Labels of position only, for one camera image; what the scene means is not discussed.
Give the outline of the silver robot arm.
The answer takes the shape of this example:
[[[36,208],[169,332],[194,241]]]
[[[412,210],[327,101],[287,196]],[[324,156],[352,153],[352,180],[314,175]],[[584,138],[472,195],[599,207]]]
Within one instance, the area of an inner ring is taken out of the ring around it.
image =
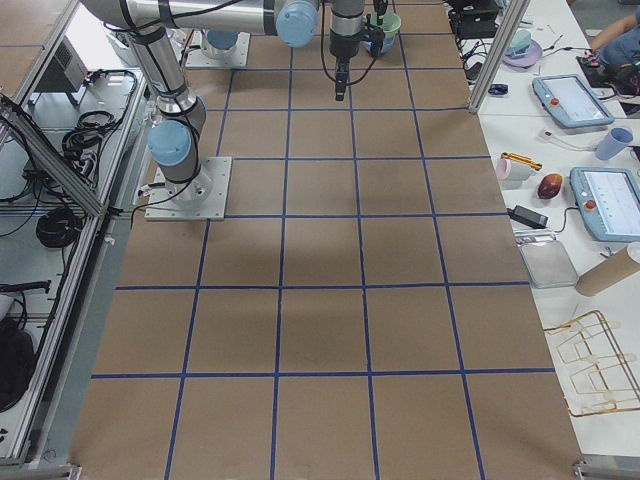
[[[171,198],[180,203],[197,200],[210,179],[199,159],[199,137],[206,120],[203,100],[188,85],[167,32],[170,29],[277,36],[291,48],[307,45],[315,32],[328,33],[321,45],[335,58],[325,74],[335,98],[343,100],[350,77],[350,61],[361,43],[379,57],[385,33],[382,23],[388,4],[377,1],[371,14],[362,1],[334,1],[326,11],[321,1],[87,1],[85,7],[129,42],[157,100],[161,126],[152,131],[148,147],[165,177]]]
[[[258,33],[286,45],[307,45],[316,32],[318,1],[85,1],[98,19],[129,34],[157,27]]]

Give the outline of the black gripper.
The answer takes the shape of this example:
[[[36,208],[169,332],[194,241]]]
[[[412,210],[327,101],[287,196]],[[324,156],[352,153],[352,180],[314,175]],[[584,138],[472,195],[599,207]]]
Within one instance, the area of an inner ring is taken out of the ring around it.
[[[391,48],[391,39],[384,30],[388,5],[387,0],[375,0],[374,13],[366,15],[362,42],[371,56],[381,56]]]

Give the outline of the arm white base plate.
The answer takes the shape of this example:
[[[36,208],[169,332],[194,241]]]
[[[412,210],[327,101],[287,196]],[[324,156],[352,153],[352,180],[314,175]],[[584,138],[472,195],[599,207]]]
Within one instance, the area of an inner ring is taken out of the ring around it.
[[[228,49],[213,46],[202,31],[196,31],[189,45],[187,69],[243,69],[247,65],[251,35],[240,32]]]
[[[145,218],[149,221],[222,221],[226,213],[231,171],[231,157],[203,158],[199,174],[184,189],[167,183],[157,167],[154,181],[162,183],[162,186],[151,191],[151,206],[146,208]]]

